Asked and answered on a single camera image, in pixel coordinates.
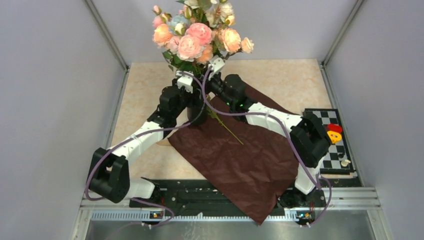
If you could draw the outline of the black cylindrical vase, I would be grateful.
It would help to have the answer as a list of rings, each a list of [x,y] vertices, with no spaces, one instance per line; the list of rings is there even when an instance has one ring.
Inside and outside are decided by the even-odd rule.
[[[191,125],[202,125],[208,117],[207,105],[203,98],[202,89],[198,83],[194,83],[193,93],[187,105],[187,118]]]

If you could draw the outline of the brown small rose stem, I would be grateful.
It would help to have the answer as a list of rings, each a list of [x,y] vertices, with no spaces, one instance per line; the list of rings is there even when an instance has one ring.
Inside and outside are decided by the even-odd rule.
[[[241,145],[244,145],[244,143],[224,124],[224,122],[220,119],[218,116],[218,113],[215,112],[211,107],[207,107],[207,114],[218,122],[220,126],[222,126],[229,134],[231,134]]]

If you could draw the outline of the colourful artificial flower bunch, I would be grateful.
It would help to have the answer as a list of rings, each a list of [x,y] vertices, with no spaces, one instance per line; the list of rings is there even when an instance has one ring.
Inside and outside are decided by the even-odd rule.
[[[182,9],[171,15],[155,5],[152,41],[172,71],[196,76],[206,72],[213,57],[224,61],[237,53],[250,54],[254,42],[233,28],[236,16],[227,0],[181,0]]]

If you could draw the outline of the red paper bouquet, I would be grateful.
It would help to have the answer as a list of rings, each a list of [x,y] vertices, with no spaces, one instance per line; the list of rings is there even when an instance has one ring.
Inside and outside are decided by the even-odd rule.
[[[213,98],[211,105],[229,112],[229,107],[218,98]],[[211,117],[201,125],[177,130],[168,139],[219,191],[236,202],[242,195],[264,195],[268,199],[295,181],[299,163],[285,137],[231,116],[221,114],[219,118],[244,145]],[[260,225],[267,217],[250,218]]]

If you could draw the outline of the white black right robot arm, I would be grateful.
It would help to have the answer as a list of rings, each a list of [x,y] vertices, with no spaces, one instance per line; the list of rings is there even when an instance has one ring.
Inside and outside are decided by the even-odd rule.
[[[327,130],[313,113],[291,114],[267,107],[246,94],[246,84],[237,74],[221,79],[221,74],[206,73],[202,80],[202,93],[213,93],[228,107],[224,116],[251,126],[258,126],[285,137],[299,162],[293,200],[307,206],[314,198],[313,189],[320,189],[320,165],[330,146]]]

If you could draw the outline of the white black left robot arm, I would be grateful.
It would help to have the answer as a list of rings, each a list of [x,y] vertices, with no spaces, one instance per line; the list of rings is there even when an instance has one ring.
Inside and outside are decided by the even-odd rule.
[[[160,193],[145,178],[130,178],[130,165],[148,148],[164,140],[174,130],[194,124],[205,112],[201,83],[182,72],[165,87],[159,104],[142,126],[122,142],[94,151],[84,189],[90,201],[119,203],[125,198],[141,198],[149,207],[160,202]]]

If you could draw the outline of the red yellow toy block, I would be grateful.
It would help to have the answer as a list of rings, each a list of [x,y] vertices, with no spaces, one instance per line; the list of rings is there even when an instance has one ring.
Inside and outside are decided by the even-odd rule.
[[[326,129],[327,135],[333,145],[337,144],[343,139],[343,128],[340,125],[331,123],[326,126]]]

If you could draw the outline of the black white checkerboard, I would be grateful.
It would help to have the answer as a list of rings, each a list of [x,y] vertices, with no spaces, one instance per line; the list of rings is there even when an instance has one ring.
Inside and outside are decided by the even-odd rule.
[[[335,124],[342,127],[339,111],[335,108],[306,108],[303,114],[313,113],[316,115],[326,127],[329,124]],[[351,160],[350,151],[346,144],[345,134],[341,133],[342,140],[336,144],[332,144],[328,149],[328,153],[320,166],[322,174],[333,175],[349,175],[355,171],[353,163],[350,162],[346,166],[342,165],[344,160]]]

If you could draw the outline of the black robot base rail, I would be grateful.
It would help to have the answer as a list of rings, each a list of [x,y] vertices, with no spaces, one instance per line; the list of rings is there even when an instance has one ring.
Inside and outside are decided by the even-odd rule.
[[[313,189],[303,194],[293,184],[283,192],[271,195],[247,196],[232,201],[207,180],[154,179],[151,197],[132,197],[131,208],[146,208],[150,204],[168,207],[176,216],[188,217],[202,213],[206,217],[267,217],[282,216],[285,209],[305,208],[314,211],[326,206],[323,190]]]

